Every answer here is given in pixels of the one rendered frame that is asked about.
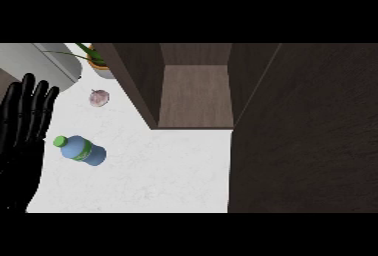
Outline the potted green plant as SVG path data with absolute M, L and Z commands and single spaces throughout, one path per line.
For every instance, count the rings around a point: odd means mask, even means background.
M 68 53 L 68 52 L 62 52 L 62 51 L 56 51 L 56 54 L 65 54 L 65 55 L 69 55 L 69 56 L 74 56 L 79 59 L 84 59 L 88 63 L 88 65 L 91 66 L 96 74 L 103 78 L 103 79 L 113 79 L 115 76 L 110 72 L 110 69 L 105 63 L 105 60 L 94 48 L 93 45 L 90 46 L 85 46 L 82 43 L 77 43 L 77 46 L 78 48 L 84 51 L 85 55 L 81 56 L 81 55 L 77 55 L 74 53 Z

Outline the blue water bottle green cap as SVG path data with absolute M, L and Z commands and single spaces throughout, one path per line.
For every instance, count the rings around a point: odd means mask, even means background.
M 53 145 L 60 149 L 62 156 L 90 166 L 97 166 L 106 159 L 106 150 L 93 144 L 85 138 L 75 135 L 71 137 L 57 136 Z

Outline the pale purple garlic bulb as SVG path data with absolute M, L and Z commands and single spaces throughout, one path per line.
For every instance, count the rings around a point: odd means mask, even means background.
M 93 90 L 88 101 L 93 107 L 102 107 L 109 101 L 109 93 L 105 90 Z

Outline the pale grey appliance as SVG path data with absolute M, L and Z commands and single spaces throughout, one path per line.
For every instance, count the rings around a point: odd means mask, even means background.
M 81 78 L 82 66 L 63 43 L 0 43 L 0 68 L 20 80 L 32 73 L 65 91 Z

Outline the dark brown wooden cabinet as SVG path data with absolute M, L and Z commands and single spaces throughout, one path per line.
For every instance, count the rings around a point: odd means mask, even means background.
M 112 75 L 153 130 L 236 126 L 276 43 L 97 43 Z

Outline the dark brown cabinet door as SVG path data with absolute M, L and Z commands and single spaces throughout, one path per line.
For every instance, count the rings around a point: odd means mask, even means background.
M 378 213 L 378 43 L 282 44 L 230 147 L 232 213 Z

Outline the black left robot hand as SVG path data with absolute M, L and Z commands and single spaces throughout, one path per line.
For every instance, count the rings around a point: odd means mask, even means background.
M 35 195 L 44 138 L 59 88 L 32 73 L 12 82 L 0 103 L 0 215 L 23 214 Z

